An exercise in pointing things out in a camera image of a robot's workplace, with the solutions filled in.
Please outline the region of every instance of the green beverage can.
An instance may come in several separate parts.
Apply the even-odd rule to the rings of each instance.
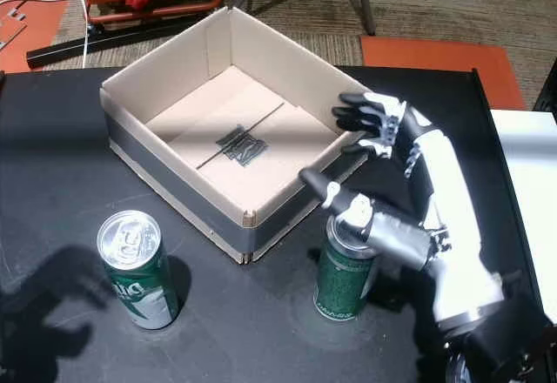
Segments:
[[[116,213],[98,231],[97,248],[133,322],[158,329],[176,318],[178,299],[155,219],[140,211]]]
[[[327,240],[319,257],[317,286],[313,302],[329,319],[355,318],[377,271],[377,252],[359,241],[334,216],[326,225]]]

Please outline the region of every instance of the table surface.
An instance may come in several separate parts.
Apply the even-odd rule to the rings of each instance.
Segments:
[[[484,262],[492,271],[521,271],[521,290],[537,297],[507,168],[473,74],[344,70],[409,100],[452,139]],[[236,265],[109,150],[98,86],[114,71],[10,75],[0,97],[5,358],[26,370],[21,381],[443,381],[428,278],[383,260],[356,320],[322,318],[312,305],[321,210],[259,262]],[[389,161],[366,164],[348,184],[410,210]],[[185,301],[160,331],[127,319],[96,254],[98,227],[126,209],[160,224]],[[530,381],[547,381],[543,366]]]

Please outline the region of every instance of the white panel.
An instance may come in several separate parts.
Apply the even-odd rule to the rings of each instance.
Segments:
[[[546,315],[557,323],[557,126],[551,113],[492,111]]]

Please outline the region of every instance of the can lid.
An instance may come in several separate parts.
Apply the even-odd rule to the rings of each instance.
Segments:
[[[343,225],[342,220],[330,216],[327,220],[327,237],[329,242],[341,254],[351,259],[371,259],[379,253],[369,245],[354,237]]]
[[[97,235],[103,260],[118,270],[132,270],[147,263],[160,246],[160,228],[147,213],[123,211],[104,221]]]

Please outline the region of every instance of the open cardboard box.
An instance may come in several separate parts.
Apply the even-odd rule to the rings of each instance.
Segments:
[[[298,172],[342,181],[363,158],[331,108],[366,88],[246,15],[222,9],[103,82],[111,148],[239,263],[317,204]]]

